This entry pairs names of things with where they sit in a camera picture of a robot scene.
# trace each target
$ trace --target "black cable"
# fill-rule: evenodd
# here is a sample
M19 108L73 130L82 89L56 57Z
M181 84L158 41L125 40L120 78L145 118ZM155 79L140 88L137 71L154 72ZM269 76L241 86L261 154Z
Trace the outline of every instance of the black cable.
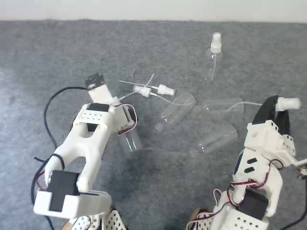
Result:
M70 87L65 87L59 91L57 91L54 95L52 95L52 97L50 97L49 101L47 102L46 104L46 107L44 109L44 125L45 125L45 128L46 128L46 131L48 133L48 136L50 137L51 141L52 141L52 144L54 146L54 149L56 149L58 147L55 139L53 138L50 130L49 130L49 127L48 127L48 124L47 124L47 110L48 110L48 107L51 103L51 101L57 96L59 95L61 92L65 91L65 90L87 90L87 88L85 87L79 87L79 86L70 86Z
M34 160L37 160L37 161L39 161L39 162L44 162L45 160L42 160L42 159L40 159L40 158L38 158L38 157L33 157L33 159Z
M86 88L84 87L78 87L78 86L71 86L71 87L65 87L59 91L57 91L54 95L52 95L49 99L49 101L47 102L46 106L45 106L45 109L44 109L44 125L45 125L45 128L46 128L46 131L48 133L48 136L50 137L51 141L52 141L52 144L54 146L54 149L56 149L58 147L54 137L52 136L50 130L49 130L49 127L48 127L48 123L47 123L47 110L48 110L48 107L51 103L51 101L57 96L59 95L61 92L65 91L65 90L87 90ZM33 180L32 180L32 184L31 184L31 202L32 204L34 205L35 203L35 194L34 194L34 189L35 189L35 183L36 181L38 180L39 178L39 174L42 172L42 170L44 169L44 167L46 166L46 164L48 163L50 157L48 159L46 159L45 161L37 158L37 157L34 157L35 160L37 161L40 161L40 162L43 162L42 165L39 167L39 169L36 171L36 173L34 174L34 177L33 177ZM51 228L51 230L54 230L54 227L53 227L53 224L51 222L51 219L50 217L48 216L44 216L48 223L49 223L49 226Z
M307 215L307 179L305 178L305 196L306 196L306 200L305 200L305 211L303 213L303 215L301 216L300 219L288 224L287 226L283 227L281 230L285 230L285 229L289 229L290 227L293 227L294 225L298 224L299 222L301 222Z

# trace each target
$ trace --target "white wall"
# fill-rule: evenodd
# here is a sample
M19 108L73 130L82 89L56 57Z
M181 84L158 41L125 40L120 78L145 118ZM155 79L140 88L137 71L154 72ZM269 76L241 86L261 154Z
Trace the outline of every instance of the white wall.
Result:
M0 0L0 20L307 22L307 0Z

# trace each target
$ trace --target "plastic bottle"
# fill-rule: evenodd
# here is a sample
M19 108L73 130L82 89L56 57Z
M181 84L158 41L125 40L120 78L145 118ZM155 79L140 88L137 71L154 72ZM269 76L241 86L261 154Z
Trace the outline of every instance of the plastic bottle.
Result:
M223 59L221 39L221 33L214 33L212 35L211 46L206 51L205 79L210 79L211 81L213 81Z
M205 100L203 102L199 102L198 105L194 107L193 110L196 112L212 114L214 116L219 116L224 113L240 113L244 112L244 105L238 104L243 102L242 98L226 98L226 99L213 99L213 100Z
M202 137L192 144L189 153L193 157L202 153L208 154L236 140L238 133L231 124L216 124L213 128L208 128Z
M155 125L158 132L175 126L194 107L196 100L189 92L183 91L178 94L173 103L169 104L161 113L159 121Z

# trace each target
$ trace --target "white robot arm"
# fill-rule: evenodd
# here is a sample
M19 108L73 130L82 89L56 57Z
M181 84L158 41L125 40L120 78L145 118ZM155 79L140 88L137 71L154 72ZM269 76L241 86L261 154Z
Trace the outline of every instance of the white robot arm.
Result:
M212 213L199 213L194 230L266 230L268 217L275 214L281 187L279 169L294 165L306 176L307 160L297 161L290 136L289 109L299 109L298 98L269 97L261 106L240 153L233 182L221 194ZM263 190L265 195L256 193Z
M129 130L135 122L127 106L110 94L102 74L86 80L93 103L82 106L65 141L45 166L46 190L37 192L34 212L73 219L107 213L112 203L106 192L92 190L101 156L112 133ZM78 157L85 157L82 172L64 171Z

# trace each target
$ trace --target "white spray cap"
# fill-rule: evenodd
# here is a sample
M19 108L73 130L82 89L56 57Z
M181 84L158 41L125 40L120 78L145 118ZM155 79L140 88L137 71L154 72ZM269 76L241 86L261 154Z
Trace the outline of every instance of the white spray cap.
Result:
M222 51L221 39L222 39L221 33L214 33L212 35L212 42L211 42L211 47L210 47L211 52L217 54Z
M133 91L139 93L140 95L142 95L144 97L149 97L152 89L148 88L148 87L143 87L143 86L135 85L133 87Z
M299 109L301 107L301 101L299 98L283 98L279 97L275 105L275 111L285 111L288 109Z
M175 95L175 90L168 88L166 85L160 84L157 89L158 89L158 94L161 94L161 95L166 94L166 95L171 95L171 96Z

